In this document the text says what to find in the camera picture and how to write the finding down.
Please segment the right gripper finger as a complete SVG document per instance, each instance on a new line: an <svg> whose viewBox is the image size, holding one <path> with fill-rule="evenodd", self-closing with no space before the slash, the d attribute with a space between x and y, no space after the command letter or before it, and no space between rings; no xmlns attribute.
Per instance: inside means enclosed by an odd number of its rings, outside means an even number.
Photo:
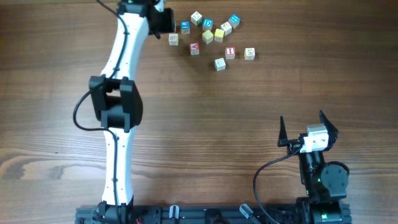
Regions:
<svg viewBox="0 0 398 224"><path fill-rule="evenodd" d="M324 124L329 134L338 134L337 128L329 121L322 110L319 112L319 117L320 122Z"/></svg>
<svg viewBox="0 0 398 224"><path fill-rule="evenodd" d="M280 131L279 131L279 142L287 142L288 137L287 137L287 132L285 129L285 122L284 122L284 117L280 117Z"/></svg>

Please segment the plain wooden picture block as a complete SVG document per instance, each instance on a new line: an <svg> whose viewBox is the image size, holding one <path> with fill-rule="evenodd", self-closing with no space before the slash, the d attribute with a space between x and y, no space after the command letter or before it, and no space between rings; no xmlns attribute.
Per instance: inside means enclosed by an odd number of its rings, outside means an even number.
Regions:
<svg viewBox="0 0 398 224"><path fill-rule="evenodd" d="M169 34L169 45L177 46L178 42L178 34Z"/></svg>

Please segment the red A letter block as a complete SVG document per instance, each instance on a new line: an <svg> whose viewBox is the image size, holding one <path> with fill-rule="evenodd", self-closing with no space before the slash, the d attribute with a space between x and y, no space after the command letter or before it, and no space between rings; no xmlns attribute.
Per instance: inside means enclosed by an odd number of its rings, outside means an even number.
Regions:
<svg viewBox="0 0 398 224"><path fill-rule="evenodd" d="M189 45L190 55L198 55L200 53L198 42L191 43Z"/></svg>

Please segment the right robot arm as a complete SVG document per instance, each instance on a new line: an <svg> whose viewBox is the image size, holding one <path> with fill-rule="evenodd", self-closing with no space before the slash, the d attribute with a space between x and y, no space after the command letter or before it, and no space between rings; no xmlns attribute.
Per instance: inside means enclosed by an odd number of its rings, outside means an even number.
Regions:
<svg viewBox="0 0 398 224"><path fill-rule="evenodd" d="M309 125L297 139L289 139L284 119L280 119L277 145L286 147L290 156L299 159L301 183L307 195L294 204L280 208L282 223L351 223L351 210L342 200L347 197L349 168L342 162L326 162L324 152L329 151L339 131L319 112L320 123Z"/></svg>

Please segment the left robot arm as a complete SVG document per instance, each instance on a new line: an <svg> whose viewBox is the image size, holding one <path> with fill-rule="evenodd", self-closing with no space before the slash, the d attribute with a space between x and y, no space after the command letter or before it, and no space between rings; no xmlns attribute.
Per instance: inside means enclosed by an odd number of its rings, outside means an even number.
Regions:
<svg viewBox="0 0 398 224"><path fill-rule="evenodd" d="M137 64L149 35L175 31L174 12L164 1L120 1L116 36L101 75L89 80L96 119L106 141L106 182L92 223L134 223L131 184L132 140L143 114L135 83Z"/></svg>

